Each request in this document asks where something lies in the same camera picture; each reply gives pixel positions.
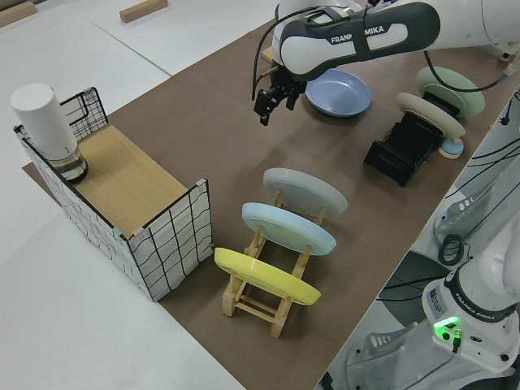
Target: wooden block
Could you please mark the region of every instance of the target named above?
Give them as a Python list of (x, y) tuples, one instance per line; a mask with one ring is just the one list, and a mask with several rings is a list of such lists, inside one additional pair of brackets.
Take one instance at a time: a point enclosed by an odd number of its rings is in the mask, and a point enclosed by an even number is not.
[(7, 8), (0, 12), (0, 28), (33, 14), (36, 14), (36, 7), (31, 2)]
[(273, 54), (272, 54), (272, 48), (268, 47), (262, 52), (262, 58), (265, 59), (267, 62), (272, 63), (273, 61)]
[(76, 189), (126, 237), (188, 190), (116, 127), (80, 141), (89, 165)]
[(119, 16), (124, 23), (128, 23), (167, 6), (168, 0), (145, 0), (141, 4), (120, 11)]

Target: franka emika logo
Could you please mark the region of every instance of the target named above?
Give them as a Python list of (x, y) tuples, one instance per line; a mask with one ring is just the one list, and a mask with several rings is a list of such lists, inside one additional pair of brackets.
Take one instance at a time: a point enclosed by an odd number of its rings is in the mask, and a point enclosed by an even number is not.
[[(377, 35), (377, 34), (381, 34), (381, 33), (385, 33), (385, 32), (386, 32), (386, 30), (384, 29), (383, 26), (365, 28), (365, 37), (371, 37), (373, 35)], [(349, 32), (347, 34), (336, 35), (332, 38), (329, 38), (329, 41), (333, 45), (337, 45), (337, 44), (343, 43), (343, 42), (350, 42), (350, 41), (352, 41), (352, 38), (353, 38), (353, 35), (352, 35), (352, 33)]]

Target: black cable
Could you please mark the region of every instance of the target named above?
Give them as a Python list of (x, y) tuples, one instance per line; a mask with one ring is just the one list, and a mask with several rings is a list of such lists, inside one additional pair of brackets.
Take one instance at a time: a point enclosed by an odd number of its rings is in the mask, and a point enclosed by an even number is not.
[(433, 74), (433, 76), (435, 77), (435, 79), (437, 81), (439, 81), (439, 83), (443, 87), (446, 87), (447, 89), (451, 89), (452, 91), (455, 91), (455, 92), (467, 92), (467, 93), (469, 93), (469, 92), (481, 92), (481, 91), (485, 91), (486, 89), (490, 89), (490, 88), (494, 87), (495, 85), (497, 85), (498, 83), (500, 83), (502, 81), (501, 78), (499, 78), (499, 79), (493, 81), (490, 85), (486, 85), (485, 87), (482, 87), (482, 88), (461, 89), (461, 88), (453, 87), (452, 85), (445, 83), (440, 78), (440, 76), (437, 74), (435, 68), (433, 67), (433, 64), (431, 63), (430, 55), (428, 54), (427, 50), (424, 50), (424, 57), (426, 58), (426, 62), (428, 64), (428, 67), (430, 68), (430, 71)]
[[(399, 280), (400, 282), (405, 283), (405, 284), (408, 283), (408, 282), (405, 282), (404, 279), (400, 278), (400, 277), (397, 276), (397, 275), (392, 275), (392, 278), (396, 278), (397, 280)], [(417, 287), (417, 286), (412, 286), (411, 284), (410, 284), (408, 287), (414, 288), (414, 289), (419, 290), (419, 291), (422, 291), (422, 290), (423, 290), (422, 288)]]
[(376, 298), (376, 301), (382, 301), (382, 302), (405, 302), (405, 301), (412, 301), (413, 299), (417, 299), (422, 297), (423, 295), (417, 295), (416, 297), (411, 298), (404, 298), (404, 299), (385, 299), (385, 298)]
[(432, 280), (443, 279), (443, 278), (445, 278), (445, 277), (446, 277), (446, 275), (430, 276), (430, 277), (428, 277), (428, 278), (422, 278), (422, 279), (411, 280), (410, 282), (404, 282), (404, 283), (400, 283), (400, 284), (393, 284), (392, 286), (384, 287), (383, 290), (390, 290), (390, 289), (392, 289), (392, 288), (398, 288), (398, 287), (410, 286), (411, 284), (416, 284), (416, 283), (421, 283), (421, 282), (430, 282), (430, 281), (432, 281)]
[(262, 45), (263, 45), (263, 42), (266, 40), (267, 38), (267, 35), (280, 23), (284, 22), (285, 20), (287, 19), (290, 19), (294, 16), (297, 16), (297, 15), (300, 15), (300, 14), (304, 14), (306, 12), (310, 12), (310, 11), (315, 11), (319, 8), (319, 6), (311, 6), (309, 8), (305, 8), (303, 10), (299, 10), (299, 11), (296, 11), (296, 12), (293, 12), (289, 15), (286, 15), (284, 16), (283, 18), (281, 19), (278, 19), (276, 20), (268, 29), (267, 31), (264, 32), (262, 38), (260, 39), (260, 42), (258, 43), (258, 48), (257, 48), (257, 53), (256, 55), (254, 56), (254, 63), (253, 63), (253, 94), (251, 96), (251, 100), (254, 101), (254, 99), (256, 98), (256, 91), (257, 91), (257, 85), (258, 85), (258, 82), (262, 79), (262, 76), (261, 77), (258, 77), (257, 79), (257, 68), (258, 68), (258, 58), (260, 57), (260, 51), (262, 50)]
[(482, 222), (484, 222), (484, 220), (493, 212), (495, 211), (495, 209), (501, 205), (501, 203), (509, 196), (511, 195), (511, 193), (513, 193), (513, 191), (515, 189), (517, 189), (517, 187), (520, 185), (520, 182), (516, 183), (516, 185), (513, 187), (513, 189), (511, 189), (511, 191), (509, 191), (496, 205), (495, 207), (493, 207), (491, 209), (491, 211), (489, 211), (485, 216), (484, 218), (480, 219), (480, 221), (468, 232), (467, 236), (469, 236)]
[(466, 252), (466, 257), (467, 257), (466, 262), (469, 262), (473, 258), (473, 256), (470, 256), (471, 244), (469, 242), (466, 242), (464, 244), (464, 246), (469, 246), (468, 251)]
[(507, 126), (509, 124), (509, 121), (511, 120), (509, 117), (509, 112), (511, 111), (511, 103), (513, 103), (513, 98), (509, 100), (509, 103), (507, 105), (507, 111), (505, 112), (505, 115), (503, 118), (500, 118), (500, 124), (502, 126)]
[[(448, 234), (442, 241), (437, 258), (439, 262), (445, 266), (455, 266), (462, 260), (462, 256), (464, 256), (464, 247), (465, 243), (462, 237), (458, 234)], [(450, 258), (449, 260), (446, 258), (447, 256), (451, 257), (453, 255), (455, 255), (454, 258)]]
[(517, 143), (517, 142), (519, 142), (519, 141), (520, 141), (520, 138), (517, 138), (517, 139), (511, 141), (510, 143), (508, 143), (508, 144), (502, 146), (502, 147), (499, 148), (499, 149), (493, 150), (493, 151), (490, 152), (490, 153), (482, 154), (482, 155), (480, 155), (480, 156), (472, 157), (471, 159), (472, 159), (472, 160), (478, 160), (479, 158), (485, 158), (485, 157), (492, 156), (493, 154), (497, 154), (498, 152), (501, 152), (502, 150), (504, 150), (504, 149), (510, 147), (512, 144), (515, 144), (515, 143)]
[(500, 161), (506, 159), (510, 154), (512, 154), (513, 152), (515, 152), (516, 150), (520, 149), (520, 146), (517, 146), (516, 148), (514, 148), (513, 150), (509, 151), (504, 157), (502, 157), (500, 160), (498, 160), (497, 162), (494, 162), (492, 165), (490, 165), (489, 167), (487, 168), (484, 168), (482, 171), (480, 171), (479, 173), (477, 173), (476, 175), (474, 175), (473, 177), (469, 178), (463, 185), (461, 185), (456, 191), (453, 191), (452, 193), (450, 193), (448, 196), (446, 196), (444, 199), (448, 199), (449, 197), (452, 197), (453, 195), (455, 195), (456, 193), (458, 193), (462, 188), (466, 187), (471, 181), (473, 181), (474, 179), (476, 179), (478, 176), (482, 175), (485, 171), (487, 171), (488, 169), (491, 169), (493, 168), (497, 163), (499, 163)]
[(438, 370), (440, 370), (442, 367), (446, 366), (448, 363), (450, 363), (453, 359), (453, 357), (455, 356), (455, 353), (452, 353), (452, 356), (449, 357), (449, 359), (444, 362), (444, 363), (441, 363), (439, 364), (436, 368), (434, 368), (433, 370), (431, 370), (430, 372), (428, 372), (426, 375), (424, 375), (421, 379), (418, 379), (416, 380), (415, 382), (413, 382), (410, 386), (408, 386), (407, 388), (404, 388), (403, 390), (408, 390), (409, 388), (412, 388), (413, 386), (415, 386), (416, 384), (422, 382), (423, 380), (425, 380), (428, 376), (430, 376), (431, 374), (437, 372)]
[(489, 164), (493, 164), (493, 163), (499, 163), (500, 161), (504, 161), (504, 160), (507, 160), (508, 158), (513, 158), (513, 157), (517, 157), (517, 156), (520, 156), (520, 153), (511, 154), (510, 156), (503, 157), (503, 158), (500, 158), (498, 160), (491, 161), (491, 162), (485, 162), (484, 164), (468, 165), (468, 167), (483, 167), (484, 165), (489, 165)]

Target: white plate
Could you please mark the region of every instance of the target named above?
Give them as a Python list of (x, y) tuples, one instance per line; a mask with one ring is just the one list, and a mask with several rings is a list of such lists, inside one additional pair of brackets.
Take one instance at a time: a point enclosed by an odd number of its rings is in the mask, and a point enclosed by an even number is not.
[(262, 228), (261, 235), (269, 241), (299, 253), (323, 256), (336, 247), (336, 240), (325, 229), (308, 219), (262, 203), (245, 203), (242, 219), (254, 232)]
[(420, 97), (398, 93), (397, 104), (403, 112), (410, 112), (438, 128), (446, 138), (460, 138), (466, 130), (455, 118)]
[(329, 183), (306, 173), (288, 168), (271, 168), (264, 172), (263, 183), (289, 209), (311, 216), (327, 208), (326, 217), (337, 217), (347, 210), (347, 199)]
[[(463, 75), (445, 67), (435, 67), (435, 72), (445, 83), (460, 89), (475, 89), (477, 86)], [(480, 114), (486, 106), (482, 92), (456, 92), (442, 86), (429, 67), (417, 74), (417, 87), (422, 94), (429, 92), (460, 110), (459, 117), (469, 118)]]

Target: white table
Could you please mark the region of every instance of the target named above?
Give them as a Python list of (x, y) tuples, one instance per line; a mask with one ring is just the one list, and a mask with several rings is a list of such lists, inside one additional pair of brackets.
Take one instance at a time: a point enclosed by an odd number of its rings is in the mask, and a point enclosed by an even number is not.
[[(95, 86), (111, 113), (271, 19), (275, 2), (171, 2), (124, 25), (119, 11), (133, 4), (48, 0), (0, 28), (2, 388), (242, 388), (21, 169), (29, 159), (9, 103), (17, 87), (42, 82), (63, 100)], [(207, 39), (185, 43), (202, 32)]]

